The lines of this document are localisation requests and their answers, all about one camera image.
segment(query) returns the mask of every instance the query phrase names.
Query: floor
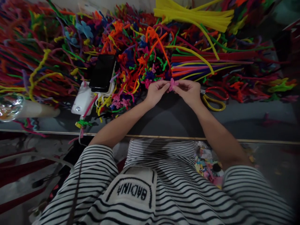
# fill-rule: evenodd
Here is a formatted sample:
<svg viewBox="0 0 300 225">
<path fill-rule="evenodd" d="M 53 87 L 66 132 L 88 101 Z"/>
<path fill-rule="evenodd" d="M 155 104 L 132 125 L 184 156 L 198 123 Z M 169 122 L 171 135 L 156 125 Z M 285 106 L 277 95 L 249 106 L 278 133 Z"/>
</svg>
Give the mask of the floor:
<svg viewBox="0 0 300 225">
<path fill-rule="evenodd" d="M 37 152 L 49 156 L 63 157 L 70 147 L 68 142 L 73 138 L 73 136 L 62 135 L 52 135 L 47 138 L 28 135 L 9 140 L 1 140 L 0 157 L 32 147 L 35 147 Z M 129 140 L 128 138 L 124 139 L 114 148 L 114 158 L 116 162 L 126 157 Z M 299 146 L 270 144 L 244 144 L 244 146 L 245 148 L 250 147 L 252 149 L 252 155 L 255 158 L 258 169 L 263 173 L 274 189 L 278 191 L 291 206 L 295 206 L 298 200 L 298 187 L 300 183 Z M 24 164 L 39 159 L 38 157 L 26 156 L 19 158 L 17 164 Z M 60 166 L 56 163 L 27 175 L 17 182 L 3 186 L 0 191 L 0 204 L 35 191 L 36 189 L 33 189 L 31 185 L 33 182 L 51 175 L 54 170 L 59 169 Z M 45 182 L 44 185 L 47 185 L 47 188 L 42 194 L 1 214 L 0 221 L 3 224 L 31 224 L 29 221 L 30 209 L 36 207 L 43 199 L 46 199 L 57 182 L 58 178 Z"/>
</svg>

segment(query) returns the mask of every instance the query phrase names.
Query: striped shirt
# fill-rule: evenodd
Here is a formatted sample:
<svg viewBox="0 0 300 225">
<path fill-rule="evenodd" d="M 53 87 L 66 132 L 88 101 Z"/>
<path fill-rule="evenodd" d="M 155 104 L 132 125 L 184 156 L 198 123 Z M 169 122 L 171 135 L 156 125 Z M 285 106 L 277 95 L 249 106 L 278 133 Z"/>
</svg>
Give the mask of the striped shirt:
<svg viewBox="0 0 300 225">
<path fill-rule="evenodd" d="M 78 181 L 77 224 L 287 224 L 293 212 L 249 166 L 226 170 L 222 190 L 194 166 L 194 141 L 136 139 L 118 174 L 112 150 L 85 148 L 38 224 L 66 224 Z"/>
</svg>

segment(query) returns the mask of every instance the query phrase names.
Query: scissors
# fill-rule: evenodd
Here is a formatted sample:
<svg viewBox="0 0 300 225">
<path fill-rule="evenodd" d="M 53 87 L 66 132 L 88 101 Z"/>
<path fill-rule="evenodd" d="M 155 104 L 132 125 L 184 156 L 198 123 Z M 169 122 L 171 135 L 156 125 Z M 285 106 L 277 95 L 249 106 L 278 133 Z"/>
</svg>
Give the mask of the scissors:
<svg viewBox="0 0 300 225">
<path fill-rule="evenodd" d="M 222 92 L 225 94 L 225 97 L 222 97 L 222 96 L 219 95 L 217 92 L 213 91 L 213 89 L 218 89 L 218 90 L 222 91 Z M 216 112 L 220 112 L 220 111 L 223 111 L 223 110 L 226 108 L 226 105 L 225 105 L 224 102 L 219 101 L 219 100 L 216 100 L 216 99 L 213 99 L 213 98 L 210 98 L 210 97 L 208 97 L 208 96 L 206 95 L 206 93 L 211 93 L 211 94 L 213 94 L 214 96 L 216 96 L 217 98 L 221 99 L 222 101 L 226 101 L 226 100 L 229 99 L 229 94 L 228 94 L 228 92 L 227 92 L 224 88 L 222 88 L 222 87 L 217 87 L 217 86 L 215 86 L 215 87 L 208 87 L 206 90 L 201 89 L 201 94 L 203 94 L 202 99 L 203 99 L 204 103 L 205 103 L 205 104 L 207 105 L 207 107 L 210 108 L 211 110 L 216 111 Z M 208 101 L 215 102 L 215 103 L 221 105 L 222 108 L 221 108 L 221 109 L 214 108 L 214 107 L 212 107 L 212 106 L 208 103 Z"/>
</svg>

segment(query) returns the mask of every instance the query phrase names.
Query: gray table surface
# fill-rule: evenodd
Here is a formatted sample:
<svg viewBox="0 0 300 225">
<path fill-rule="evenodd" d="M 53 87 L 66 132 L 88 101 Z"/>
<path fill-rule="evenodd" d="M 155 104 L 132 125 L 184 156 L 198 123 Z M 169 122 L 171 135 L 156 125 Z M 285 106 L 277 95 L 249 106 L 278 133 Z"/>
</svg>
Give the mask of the gray table surface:
<svg viewBox="0 0 300 225">
<path fill-rule="evenodd" d="M 300 126 L 296 115 L 299 115 L 299 103 L 253 102 L 238 103 L 229 100 L 229 104 L 222 112 L 212 112 L 235 138 L 240 141 L 280 143 L 300 143 Z M 280 123 L 262 126 L 265 113 L 269 118 L 279 120 Z M 79 133 L 75 122 L 79 115 L 70 111 L 62 111 L 57 118 L 40 118 L 40 132 L 57 134 Z M 85 130 L 85 134 L 96 134 L 110 119 L 94 120 L 91 116 L 88 121 L 93 127 Z M 21 131 L 19 124 L 14 122 L 0 123 L 0 131 Z M 176 94 L 168 93 L 163 96 L 156 107 L 147 112 L 130 130 L 128 135 L 155 136 L 172 138 L 204 139 L 204 133 L 194 112 Z"/>
</svg>

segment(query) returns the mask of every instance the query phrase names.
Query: table edge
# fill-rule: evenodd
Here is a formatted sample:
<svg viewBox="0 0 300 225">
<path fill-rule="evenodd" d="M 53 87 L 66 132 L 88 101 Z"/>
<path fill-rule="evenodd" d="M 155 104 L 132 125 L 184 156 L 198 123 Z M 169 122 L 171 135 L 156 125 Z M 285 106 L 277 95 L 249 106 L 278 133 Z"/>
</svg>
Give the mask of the table edge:
<svg viewBox="0 0 300 225">
<path fill-rule="evenodd" d="M 19 132 L 19 133 L 27 133 L 24 130 L 8 130 L 8 129 L 0 129 L 3 132 Z M 36 133 L 43 134 L 64 134 L 64 135 L 79 135 L 79 132 L 56 132 L 56 131 L 35 131 Z M 95 136 L 96 133 L 84 133 L 87 136 Z M 154 136 L 154 135 L 126 135 L 126 137 L 130 138 L 163 138 L 163 139 L 181 139 L 181 140 L 196 140 L 196 141 L 206 141 L 205 137 L 174 137 L 174 136 Z M 237 139 L 238 142 L 244 143 L 262 143 L 262 144 L 293 144 L 300 145 L 300 142 L 291 142 L 291 141 L 275 141 L 275 140 L 252 140 L 252 139 Z"/>
</svg>

